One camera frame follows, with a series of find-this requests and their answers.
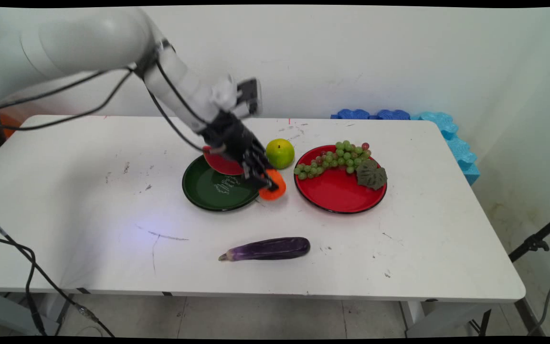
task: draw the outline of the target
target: scratch mark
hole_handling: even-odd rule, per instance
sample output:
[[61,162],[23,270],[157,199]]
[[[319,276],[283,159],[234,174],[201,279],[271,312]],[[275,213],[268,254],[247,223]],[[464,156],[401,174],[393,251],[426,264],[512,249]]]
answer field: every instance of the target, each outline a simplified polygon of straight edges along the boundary
[[385,235],[386,237],[390,238],[391,240],[394,240],[395,242],[398,242],[398,243],[400,244],[400,246],[404,246],[404,245],[402,244],[402,242],[401,242],[402,240],[396,240],[396,239],[394,239],[393,237],[387,235],[386,233],[382,233],[382,234]]
[[162,234],[159,234],[159,233],[154,233],[154,232],[151,232],[151,231],[148,231],[148,233],[150,233],[151,235],[159,236],[159,237],[166,237],[167,239],[172,239],[172,240],[179,240],[179,241],[187,241],[188,240],[188,239],[184,239],[182,237],[167,236],[167,235],[162,235]]
[[152,245],[152,268],[154,269],[154,274],[157,274],[157,266],[154,263],[154,248],[157,246],[157,242],[159,242],[160,235],[157,237],[157,240],[154,242],[154,245]]

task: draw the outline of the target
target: green apple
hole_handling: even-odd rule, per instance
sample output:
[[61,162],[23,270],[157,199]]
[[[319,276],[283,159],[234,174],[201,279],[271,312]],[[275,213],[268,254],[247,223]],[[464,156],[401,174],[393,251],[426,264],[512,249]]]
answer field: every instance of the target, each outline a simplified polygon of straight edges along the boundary
[[294,162],[294,147],[288,140],[273,140],[266,146],[266,158],[273,167],[281,170]]

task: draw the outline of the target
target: green plate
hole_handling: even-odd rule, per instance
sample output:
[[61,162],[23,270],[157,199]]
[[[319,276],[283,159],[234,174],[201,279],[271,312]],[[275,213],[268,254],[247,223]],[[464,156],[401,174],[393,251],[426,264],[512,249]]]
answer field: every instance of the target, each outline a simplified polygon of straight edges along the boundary
[[247,185],[241,176],[216,172],[203,155],[188,165],[181,187],[192,204],[211,211],[237,209],[258,197],[258,190]]

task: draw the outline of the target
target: red plate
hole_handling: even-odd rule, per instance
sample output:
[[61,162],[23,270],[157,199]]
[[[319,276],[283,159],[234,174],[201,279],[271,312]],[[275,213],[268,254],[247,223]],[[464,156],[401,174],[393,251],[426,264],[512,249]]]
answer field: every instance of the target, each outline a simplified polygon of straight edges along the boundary
[[203,155],[212,169],[228,176],[243,174],[243,167],[237,161],[230,161],[219,154],[209,154],[210,146],[203,146]]
[[[336,151],[334,144],[313,148],[306,152],[296,163],[311,164],[321,151]],[[329,168],[314,179],[300,180],[294,176],[296,188],[304,198],[321,209],[340,214],[355,214],[367,211],[378,205],[388,189],[388,185],[378,190],[358,185],[356,174],[347,174],[344,168]]]

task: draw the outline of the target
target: table leg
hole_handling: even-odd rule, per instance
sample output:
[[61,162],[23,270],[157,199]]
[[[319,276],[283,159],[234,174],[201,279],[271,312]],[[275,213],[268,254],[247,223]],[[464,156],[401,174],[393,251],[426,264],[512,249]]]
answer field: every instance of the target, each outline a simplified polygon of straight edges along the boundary
[[[48,335],[55,335],[59,323],[42,315],[44,329]],[[31,311],[21,305],[0,296],[0,325],[9,327],[25,335],[39,335]]]
[[[404,319],[408,327],[407,338],[438,337],[449,329],[467,323],[476,314],[494,307],[491,303],[439,302],[435,305],[434,311],[424,315],[423,309],[418,309],[414,302],[406,306],[404,305],[406,302],[402,303]],[[405,308],[408,308],[407,312],[411,316],[406,315]]]

